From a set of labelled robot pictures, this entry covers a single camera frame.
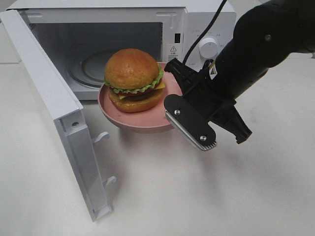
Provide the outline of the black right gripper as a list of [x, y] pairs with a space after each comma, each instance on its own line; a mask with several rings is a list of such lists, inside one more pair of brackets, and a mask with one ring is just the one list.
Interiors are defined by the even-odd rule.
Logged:
[[164, 71], [171, 73], [176, 81], [181, 81], [185, 100], [199, 115], [232, 133], [237, 144], [243, 143], [252, 131], [234, 107], [236, 101], [215, 89], [211, 79], [214, 67], [213, 60], [206, 60], [203, 68], [197, 72], [174, 58], [166, 64]]

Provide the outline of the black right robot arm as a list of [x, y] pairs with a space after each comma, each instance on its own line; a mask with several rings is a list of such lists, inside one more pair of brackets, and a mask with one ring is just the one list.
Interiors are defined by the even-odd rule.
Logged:
[[256, 6], [238, 20], [230, 42], [200, 71], [177, 59], [166, 64], [164, 70], [182, 91], [166, 96], [166, 118], [201, 150], [216, 146], [210, 123], [242, 143], [251, 131], [235, 108], [236, 98], [289, 54], [314, 50], [314, 1], [270, 0]]

